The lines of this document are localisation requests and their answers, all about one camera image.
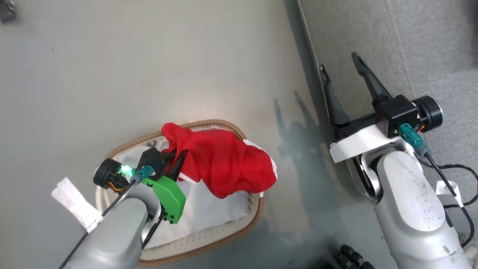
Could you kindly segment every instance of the black wire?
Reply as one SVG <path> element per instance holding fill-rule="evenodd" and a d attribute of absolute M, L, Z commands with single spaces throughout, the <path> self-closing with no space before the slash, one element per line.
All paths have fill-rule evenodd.
<path fill-rule="evenodd" d="M 129 190 L 131 186 L 133 186 L 134 183 L 135 183 L 135 180 L 132 180 L 131 183 L 129 183 L 129 185 L 125 187 L 124 191 L 111 203 L 111 205 L 103 212 L 103 214 L 101 214 L 103 217 L 106 216 L 106 214 L 113 208 L 113 206 L 115 206 L 115 204 L 123 197 L 123 195 L 127 192 L 127 190 Z M 71 250 L 70 254 L 66 256 L 66 259 L 63 261 L 63 263 L 60 265 L 58 269 L 63 269 L 63 267 L 65 267 L 66 263 L 71 259 L 73 254 L 80 247 L 81 243 L 83 243 L 83 241 L 86 239 L 88 234 L 89 234 L 88 231 L 86 231 L 85 234 L 80 238 L 78 243 L 75 245 L 75 247 Z"/>
<path fill-rule="evenodd" d="M 418 161 L 423 164 L 424 166 L 428 167 L 428 168 L 433 168 L 432 165 L 430 165 L 429 163 L 425 162 L 424 160 L 420 159 L 420 158 L 417 158 Z M 473 170 L 471 169 L 470 167 L 468 166 L 464 166 L 464 165 L 461 165 L 461 164 L 447 164 L 447 165 L 439 165 L 438 168 L 440 168 L 441 170 L 445 170 L 445 169 L 450 169 L 450 168 L 462 168 L 462 169 L 465 169 L 465 170 L 468 170 L 470 173 L 473 174 L 473 176 L 475 176 L 476 180 L 477 180 L 477 193 L 475 194 L 475 196 L 473 196 L 473 198 L 468 201 L 468 202 L 464 202 L 463 204 L 464 205 L 471 205 L 473 204 L 474 202 L 476 202 L 478 200 L 478 174 Z M 456 207 L 459 207 L 459 205 L 457 204 L 448 204 L 448 205 L 444 205 L 443 206 L 445 209 L 448 209 L 448 208 L 456 208 Z"/>
<path fill-rule="evenodd" d="M 445 182 L 445 185 L 448 187 L 448 190 L 450 190 L 451 194 L 453 195 L 453 197 L 456 197 L 456 192 L 455 190 L 452 188 L 452 186 L 450 185 L 450 182 L 448 182 L 448 180 L 446 179 L 445 175 L 443 174 L 443 172 L 441 171 L 441 169 L 439 168 L 439 166 L 435 163 L 435 161 L 433 160 L 432 156 L 430 156 L 429 153 L 425 153 L 425 157 L 428 159 L 428 161 L 430 162 L 431 166 L 436 170 L 436 172 L 440 175 L 440 177 L 443 179 L 443 182 Z M 468 245 L 468 243 L 470 243 L 471 239 L 473 239 L 473 236 L 475 235 L 475 225 L 473 224 L 473 221 L 471 220 L 471 217 L 470 215 L 468 214 L 468 211 L 465 209 L 465 207 L 461 207 L 461 211 L 463 212 L 463 214 L 465 215 L 465 217 L 467 218 L 468 220 L 468 224 L 470 225 L 470 235 L 468 236 L 468 238 L 461 244 L 461 247 L 465 247 L 466 245 Z"/>

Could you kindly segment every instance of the gray floor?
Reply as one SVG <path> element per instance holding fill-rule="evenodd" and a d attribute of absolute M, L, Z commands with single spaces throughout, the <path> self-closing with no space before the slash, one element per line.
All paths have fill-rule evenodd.
<path fill-rule="evenodd" d="M 370 94 L 352 63 L 359 53 L 392 95 L 430 95 L 440 103 L 444 122 L 425 134 L 439 164 L 478 167 L 478 4 L 472 0 L 299 1 L 315 57 L 325 64 L 337 98 L 351 118 L 373 111 Z M 459 184 L 463 201 L 477 193 L 473 175 L 444 172 Z M 439 180 L 425 169 L 432 186 Z M 455 203 L 451 196 L 440 197 Z M 478 223 L 478 206 L 467 206 Z M 447 210 L 459 232 L 469 233 L 459 209 Z"/>
<path fill-rule="evenodd" d="M 109 150 L 210 118 L 263 146 L 279 180 L 251 233 L 164 268 L 308 268 L 342 243 L 395 267 L 372 206 L 328 155 L 295 2 L 17 3 L 19 19 L 0 25 L 0 268 L 56 268 L 80 238 L 50 197 L 63 177 L 93 202 Z"/>

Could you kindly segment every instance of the red cloth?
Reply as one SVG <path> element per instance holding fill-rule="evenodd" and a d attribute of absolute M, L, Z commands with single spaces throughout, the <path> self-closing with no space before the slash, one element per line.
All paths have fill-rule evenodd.
<path fill-rule="evenodd" d="M 223 199 L 236 191 L 262 192 L 276 182 L 269 155 L 246 145 L 232 132 L 192 132 L 174 123 L 165 124 L 161 132 L 169 141 L 165 152 L 175 148 L 178 153 L 188 150 L 181 173 L 196 182 L 202 179 L 218 198 Z"/>

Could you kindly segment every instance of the green 3d-printed part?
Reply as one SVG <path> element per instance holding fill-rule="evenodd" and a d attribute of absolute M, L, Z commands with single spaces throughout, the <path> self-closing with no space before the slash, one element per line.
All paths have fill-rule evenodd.
<path fill-rule="evenodd" d="M 181 191 L 176 182 L 167 176 L 162 176 L 158 180 L 143 179 L 143 184 L 152 188 L 156 196 L 167 213 L 166 219 L 177 224 L 183 215 L 186 196 Z"/>

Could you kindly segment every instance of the white paper tag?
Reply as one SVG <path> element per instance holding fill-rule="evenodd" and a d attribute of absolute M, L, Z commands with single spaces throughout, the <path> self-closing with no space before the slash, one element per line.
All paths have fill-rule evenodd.
<path fill-rule="evenodd" d="M 458 183 L 454 181 L 448 181 L 453 188 L 453 190 L 456 193 L 455 201 L 458 203 L 460 207 L 463 207 L 462 201 L 461 201 L 461 195 L 460 195 L 460 189 L 458 188 Z M 452 195 L 448 187 L 446 186 L 445 182 L 443 180 L 440 180 L 436 183 L 436 194 L 449 194 Z"/>
<path fill-rule="evenodd" d="M 51 196 L 68 209 L 88 233 L 93 231 L 102 219 L 101 213 L 86 201 L 68 178 L 57 183 Z"/>

